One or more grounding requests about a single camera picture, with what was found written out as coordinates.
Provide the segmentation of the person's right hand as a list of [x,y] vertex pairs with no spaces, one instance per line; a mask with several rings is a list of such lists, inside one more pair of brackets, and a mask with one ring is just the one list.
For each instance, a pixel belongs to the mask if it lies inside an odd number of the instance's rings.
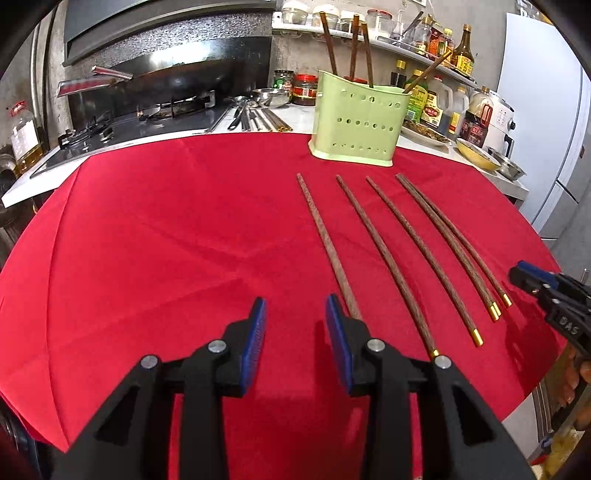
[[[572,404],[575,400],[575,390],[578,385],[584,381],[590,383],[590,362],[582,361],[578,351],[572,346],[568,345],[561,359],[565,361],[561,367],[563,373],[562,379],[555,389],[555,398],[560,408],[565,408]],[[577,419],[574,423],[574,428],[579,431],[585,431],[590,427],[590,402],[587,402],[581,408]]]

